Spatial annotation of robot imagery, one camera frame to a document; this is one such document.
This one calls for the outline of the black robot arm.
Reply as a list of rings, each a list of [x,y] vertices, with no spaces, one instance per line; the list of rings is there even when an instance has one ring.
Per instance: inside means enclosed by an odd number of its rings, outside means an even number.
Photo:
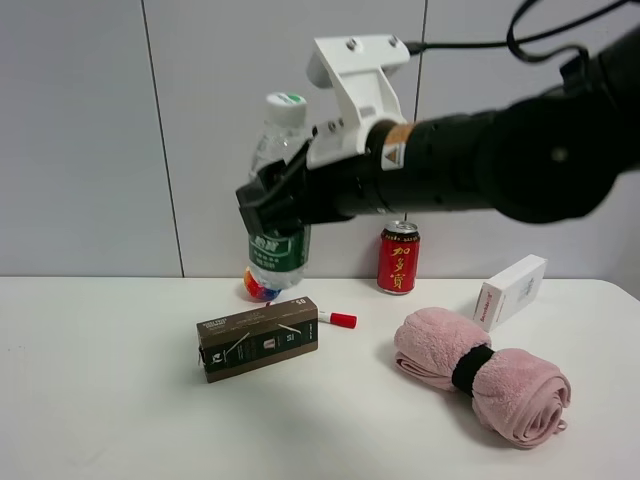
[[[586,216],[639,167],[638,31],[585,66],[566,64],[562,76],[501,110],[374,120],[362,146],[321,163],[320,148],[337,146],[328,125],[237,190],[244,225],[261,234],[365,214],[477,209],[532,224]]]

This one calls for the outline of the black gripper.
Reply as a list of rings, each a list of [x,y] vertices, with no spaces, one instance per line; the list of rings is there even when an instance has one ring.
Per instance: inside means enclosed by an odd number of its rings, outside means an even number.
[[[266,165],[236,190],[248,234],[290,234],[305,225],[345,222],[385,211],[371,155],[308,169],[310,144],[305,140],[288,163]]]

